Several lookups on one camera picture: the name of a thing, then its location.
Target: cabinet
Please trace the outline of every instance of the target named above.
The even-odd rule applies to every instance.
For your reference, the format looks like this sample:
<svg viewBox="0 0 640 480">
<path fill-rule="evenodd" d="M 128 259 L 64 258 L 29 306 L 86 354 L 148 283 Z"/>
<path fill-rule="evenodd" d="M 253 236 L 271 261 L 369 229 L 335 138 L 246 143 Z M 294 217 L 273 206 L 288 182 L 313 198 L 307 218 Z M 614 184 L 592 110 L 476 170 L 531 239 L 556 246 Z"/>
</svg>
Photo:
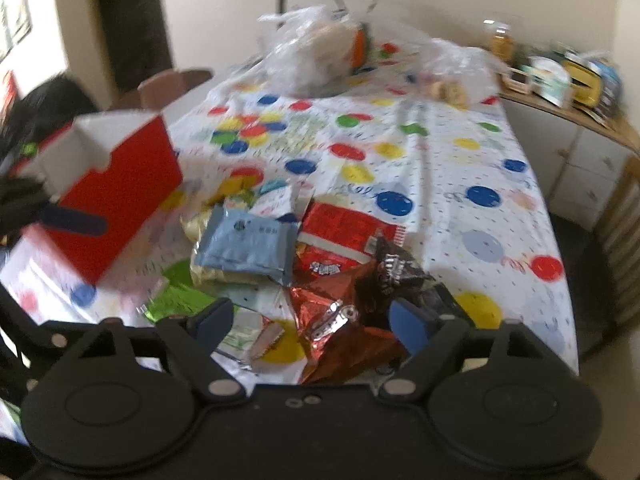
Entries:
<svg viewBox="0 0 640 480">
<path fill-rule="evenodd" d="M 502 100 L 511 129 L 522 146 L 546 200 L 558 180 L 580 126 L 507 99 Z"/>
<path fill-rule="evenodd" d="M 634 152 L 544 110 L 502 100 L 549 212 L 591 230 Z"/>
</svg>

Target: red dot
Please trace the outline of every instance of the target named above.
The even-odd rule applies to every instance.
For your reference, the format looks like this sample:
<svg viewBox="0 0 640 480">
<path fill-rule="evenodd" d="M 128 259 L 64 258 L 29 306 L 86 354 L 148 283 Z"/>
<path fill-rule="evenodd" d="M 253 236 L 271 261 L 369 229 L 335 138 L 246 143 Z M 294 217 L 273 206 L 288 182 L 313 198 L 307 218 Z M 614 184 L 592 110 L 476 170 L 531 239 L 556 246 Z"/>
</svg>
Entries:
<svg viewBox="0 0 640 480">
<path fill-rule="evenodd" d="M 395 54 L 396 52 L 400 51 L 400 48 L 396 44 L 385 43 L 384 45 L 382 45 L 382 50 L 388 52 L 389 54 Z"/>
<path fill-rule="evenodd" d="M 309 101 L 296 101 L 289 108 L 295 112 L 302 112 L 303 110 L 309 110 L 311 103 Z"/>
<path fill-rule="evenodd" d="M 406 92 L 401 88 L 393 88 L 391 86 L 386 87 L 387 92 L 391 92 L 393 95 L 406 95 Z"/>
<path fill-rule="evenodd" d="M 226 106 L 216 106 L 215 108 L 212 108 L 211 110 L 209 110 L 208 115 L 222 115 L 222 114 L 226 114 L 228 110 L 229 108 Z"/>
<path fill-rule="evenodd" d="M 38 298 L 32 290 L 24 290 L 18 295 L 18 303 L 25 312 L 36 312 L 38 309 Z"/>
<path fill-rule="evenodd" d="M 256 184 L 260 184 L 264 180 L 264 173 L 259 168 L 253 166 L 240 166 L 231 172 L 231 176 L 255 176 Z"/>
<path fill-rule="evenodd" d="M 564 275 L 562 262 L 553 256 L 536 256 L 530 267 L 543 282 L 554 282 Z"/>
<path fill-rule="evenodd" d="M 240 130 L 240 137 L 257 137 L 267 132 L 267 127 L 264 124 L 256 124 L 255 126 L 249 126 Z"/>
<path fill-rule="evenodd" d="M 332 144 L 329 146 L 329 150 L 340 158 L 350 158 L 351 160 L 364 160 L 366 155 L 362 150 L 354 146 L 350 146 L 348 144 L 342 144 L 338 142 L 337 144 Z"/>
<path fill-rule="evenodd" d="M 358 119 L 359 121 L 372 121 L 373 120 L 373 116 L 369 115 L 369 114 L 348 114 L 349 117 L 353 117 L 355 119 Z"/>
<path fill-rule="evenodd" d="M 244 124 L 255 123 L 255 121 L 258 120 L 258 116 L 257 115 L 240 115 L 240 116 L 238 116 L 238 118 L 242 119 L 244 121 Z"/>
</svg>

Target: pink chair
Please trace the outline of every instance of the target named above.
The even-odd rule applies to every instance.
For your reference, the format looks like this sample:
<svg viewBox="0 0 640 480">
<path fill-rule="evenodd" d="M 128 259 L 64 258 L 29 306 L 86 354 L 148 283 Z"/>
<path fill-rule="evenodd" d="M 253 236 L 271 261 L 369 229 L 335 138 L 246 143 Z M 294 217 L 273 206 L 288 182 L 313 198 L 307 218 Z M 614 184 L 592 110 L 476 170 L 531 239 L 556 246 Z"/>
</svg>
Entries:
<svg viewBox="0 0 640 480">
<path fill-rule="evenodd" d="M 187 93 L 184 75 L 177 70 L 164 70 L 138 86 L 140 104 L 147 110 L 161 110 Z"/>
</svg>

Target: red box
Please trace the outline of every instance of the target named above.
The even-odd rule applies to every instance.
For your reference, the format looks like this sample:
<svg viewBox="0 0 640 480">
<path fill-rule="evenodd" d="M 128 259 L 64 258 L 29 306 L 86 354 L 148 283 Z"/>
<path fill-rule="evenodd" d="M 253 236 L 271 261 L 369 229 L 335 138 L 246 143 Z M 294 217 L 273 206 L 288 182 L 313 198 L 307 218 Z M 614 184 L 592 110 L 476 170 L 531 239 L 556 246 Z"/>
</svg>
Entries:
<svg viewBox="0 0 640 480">
<path fill-rule="evenodd" d="M 18 174 L 39 176 L 59 205 L 104 217 L 100 237 L 32 224 L 25 234 L 95 283 L 145 220 L 181 183 L 162 117 L 106 112 L 76 118 L 50 137 Z"/>
</svg>

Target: black robotic device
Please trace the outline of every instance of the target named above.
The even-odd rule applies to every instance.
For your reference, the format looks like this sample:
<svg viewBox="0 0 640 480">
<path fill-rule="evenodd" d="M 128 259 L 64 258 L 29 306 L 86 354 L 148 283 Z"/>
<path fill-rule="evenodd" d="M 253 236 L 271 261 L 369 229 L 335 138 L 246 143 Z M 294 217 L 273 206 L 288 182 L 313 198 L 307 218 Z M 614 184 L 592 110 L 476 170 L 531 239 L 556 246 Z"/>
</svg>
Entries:
<svg viewBox="0 0 640 480">
<path fill-rule="evenodd" d="M 31 360 L 0 345 L 0 394 L 21 406 L 38 459 L 24 478 L 594 478 L 584 462 L 598 401 L 522 324 L 448 321 L 376 394 L 258 385 L 248 396 L 196 344 L 206 318 L 37 326 L 1 289 L 0 326 Z M 477 357 L 487 364 L 460 371 Z"/>
</svg>

